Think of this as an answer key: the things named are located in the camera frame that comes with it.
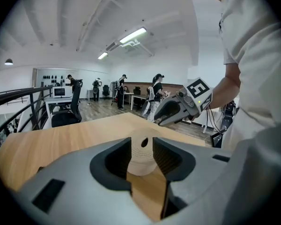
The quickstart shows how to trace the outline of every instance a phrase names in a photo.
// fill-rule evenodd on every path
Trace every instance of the wooden floor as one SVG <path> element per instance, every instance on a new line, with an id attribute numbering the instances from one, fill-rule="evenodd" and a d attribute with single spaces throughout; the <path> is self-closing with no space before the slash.
<path id="1" fill-rule="evenodd" d="M 97 102 L 94 102 L 93 100 L 81 100 L 81 103 L 79 104 L 79 111 L 82 116 L 82 122 L 110 117 L 126 112 L 131 112 L 141 117 L 141 111 L 137 111 L 136 107 L 133 109 L 133 111 L 131 111 L 130 105 L 125 104 L 124 109 L 119 110 L 117 104 L 112 103 L 111 99 L 100 99 Z M 208 129 L 206 130 L 206 133 L 203 134 L 203 128 L 201 128 L 200 126 L 196 126 L 193 124 L 185 124 L 182 122 L 170 125 L 169 128 L 177 132 L 205 140 L 205 144 L 211 146 L 210 135 L 213 135 L 214 132 Z"/>

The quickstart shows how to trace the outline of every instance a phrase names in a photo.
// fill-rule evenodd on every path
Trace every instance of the man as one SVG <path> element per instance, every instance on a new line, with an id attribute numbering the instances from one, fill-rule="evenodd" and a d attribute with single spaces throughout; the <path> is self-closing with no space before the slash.
<path id="1" fill-rule="evenodd" d="M 239 141 L 281 123 L 281 24 L 263 0 L 219 1 L 226 75 L 213 90 L 210 108 L 239 93 L 239 111 L 222 142 L 233 150 Z"/>
<path id="2" fill-rule="evenodd" d="M 71 81 L 70 83 L 70 87 L 72 87 L 72 92 L 74 93 L 74 89 L 75 89 L 75 79 L 72 77 L 72 75 L 68 75 L 67 78 Z"/>
<path id="3" fill-rule="evenodd" d="M 152 88 L 153 88 L 153 92 L 154 92 L 154 99 L 150 100 L 151 96 L 149 97 L 149 102 L 151 104 L 151 112 L 149 114 L 149 116 L 147 117 L 147 120 L 150 122 L 155 122 L 154 121 L 154 116 L 156 113 L 157 108 L 160 105 L 160 100 L 161 97 L 164 96 L 166 97 L 166 94 L 164 92 L 162 92 L 163 90 L 163 85 L 161 84 L 163 81 L 164 76 L 161 74 L 157 74 L 154 78 L 153 78 L 153 84 L 152 84 Z"/>
<path id="4" fill-rule="evenodd" d="M 119 87 L 118 87 L 118 109 L 123 109 L 123 100 L 124 100 L 124 91 L 127 90 L 124 86 L 124 79 L 127 79 L 125 74 L 119 79 Z"/>
<path id="5" fill-rule="evenodd" d="M 102 82 L 100 80 L 100 78 L 97 78 L 96 80 L 94 80 L 93 82 L 93 94 L 94 94 L 94 102 L 99 100 L 99 87 L 102 86 Z"/>

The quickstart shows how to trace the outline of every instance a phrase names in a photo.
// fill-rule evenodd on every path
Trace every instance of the black chair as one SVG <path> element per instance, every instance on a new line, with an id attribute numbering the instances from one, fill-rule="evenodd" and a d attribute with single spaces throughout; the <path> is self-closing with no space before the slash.
<path id="1" fill-rule="evenodd" d="M 108 85 L 104 85 L 103 86 L 103 96 L 105 96 L 105 97 L 107 97 L 107 96 L 109 96 L 109 94 L 110 94 L 110 92 L 109 92 L 109 87 L 108 87 Z"/>
<path id="2" fill-rule="evenodd" d="M 78 104 L 79 104 L 79 96 L 82 87 L 82 81 L 76 81 L 76 86 L 71 102 L 71 109 L 62 109 L 58 112 L 53 112 L 52 117 L 52 128 L 61 127 L 65 125 L 71 125 L 75 123 L 80 123 L 82 117 L 80 115 Z"/>

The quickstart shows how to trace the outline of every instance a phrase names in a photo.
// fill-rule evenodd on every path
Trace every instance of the wooden tabletop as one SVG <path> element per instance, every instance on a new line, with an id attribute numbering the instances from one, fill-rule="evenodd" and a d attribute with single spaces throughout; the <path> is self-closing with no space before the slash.
<path id="1" fill-rule="evenodd" d="M 126 138 L 136 129 L 152 128 L 162 137 L 204 146 L 199 140 L 168 128 L 159 127 L 131 113 L 27 133 L 10 134 L 0 148 L 0 177 L 18 190 L 39 167 L 45 167 L 69 152 Z M 133 200 L 153 220 L 158 221 L 163 207 L 165 177 L 157 167 L 151 174 L 138 177 L 127 173 Z"/>

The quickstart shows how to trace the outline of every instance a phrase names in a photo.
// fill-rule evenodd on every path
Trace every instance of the ceiling light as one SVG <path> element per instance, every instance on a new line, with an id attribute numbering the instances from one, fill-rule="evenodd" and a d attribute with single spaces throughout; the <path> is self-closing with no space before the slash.
<path id="1" fill-rule="evenodd" d="M 99 60 L 105 58 L 108 55 L 107 52 L 102 53 L 102 55 L 100 57 L 98 57 Z"/>
<path id="2" fill-rule="evenodd" d="M 131 33 L 130 35 L 128 35 L 127 37 L 123 38 L 122 40 L 120 40 L 121 43 L 126 43 L 128 42 L 129 40 L 131 40 L 132 38 L 135 38 L 137 37 L 138 35 L 140 34 L 143 34 L 147 32 L 147 30 L 145 28 L 141 28 L 141 29 L 138 29 L 137 31 Z"/>
<path id="3" fill-rule="evenodd" d="M 11 66 L 11 65 L 13 65 L 13 61 L 9 58 L 6 60 L 6 62 L 4 64 L 7 66 Z"/>

